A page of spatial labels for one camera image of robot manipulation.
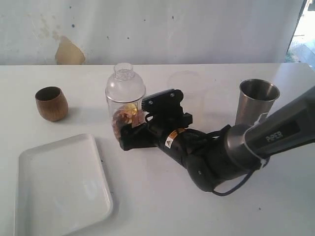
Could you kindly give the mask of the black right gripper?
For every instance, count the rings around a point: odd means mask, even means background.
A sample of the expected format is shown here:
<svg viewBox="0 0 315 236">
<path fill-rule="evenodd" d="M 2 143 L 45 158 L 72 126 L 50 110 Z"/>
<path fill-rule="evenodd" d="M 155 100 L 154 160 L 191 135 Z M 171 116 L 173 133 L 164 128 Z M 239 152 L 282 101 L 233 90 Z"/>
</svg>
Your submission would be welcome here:
<svg viewBox="0 0 315 236">
<path fill-rule="evenodd" d="M 136 127 L 131 124 L 120 130 L 119 144 L 122 150 L 139 148 L 170 148 L 179 135 L 192 124 L 192 114 L 185 113 L 181 106 L 184 94 L 179 89 L 167 89 L 145 97 L 141 109 L 148 114 L 146 123 Z"/>
</svg>

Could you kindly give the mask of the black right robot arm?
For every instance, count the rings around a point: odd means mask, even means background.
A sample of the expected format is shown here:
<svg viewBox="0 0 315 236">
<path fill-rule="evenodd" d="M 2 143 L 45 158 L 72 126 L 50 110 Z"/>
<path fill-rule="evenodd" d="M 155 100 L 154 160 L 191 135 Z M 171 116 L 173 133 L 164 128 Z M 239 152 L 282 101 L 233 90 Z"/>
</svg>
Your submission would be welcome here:
<svg viewBox="0 0 315 236">
<path fill-rule="evenodd" d="M 190 129 L 192 115 L 181 107 L 183 92 L 168 89 L 142 100 L 145 122 L 121 128 L 120 147 L 127 151 L 157 147 L 183 166 L 199 189 L 215 193 L 227 180 L 246 182 L 272 155 L 315 141 L 315 90 L 291 101 L 254 126 L 227 125 L 204 133 Z"/>
</svg>

